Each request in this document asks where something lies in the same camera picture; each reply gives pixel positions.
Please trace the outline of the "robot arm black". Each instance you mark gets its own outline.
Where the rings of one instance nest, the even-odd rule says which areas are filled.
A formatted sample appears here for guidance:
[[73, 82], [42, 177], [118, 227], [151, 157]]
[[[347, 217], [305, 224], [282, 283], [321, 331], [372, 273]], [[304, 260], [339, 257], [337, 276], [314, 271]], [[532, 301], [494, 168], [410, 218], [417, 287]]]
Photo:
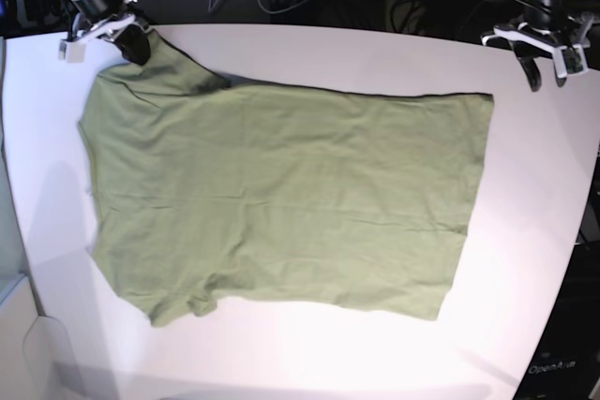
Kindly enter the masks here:
[[585, 51], [591, 47], [589, 32], [599, 24], [599, 0], [512, 1], [523, 7], [522, 14], [495, 25], [481, 36], [481, 42], [485, 46], [503, 42], [517, 58], [533, 92], [542, 86], [536, 64], [539, 57], [552, 60], [558, 87], [588, 72]]
[[[7, 0], [15, 4], [17, 0]], [[81, 63], [86, 46], [95, 39], [112, 44], [130, 63], [142, 66], [150, 58], [147, 20], [137, 0], [22, 0], [25, 18], [37, 30], [64, 27], [59, 58]]]

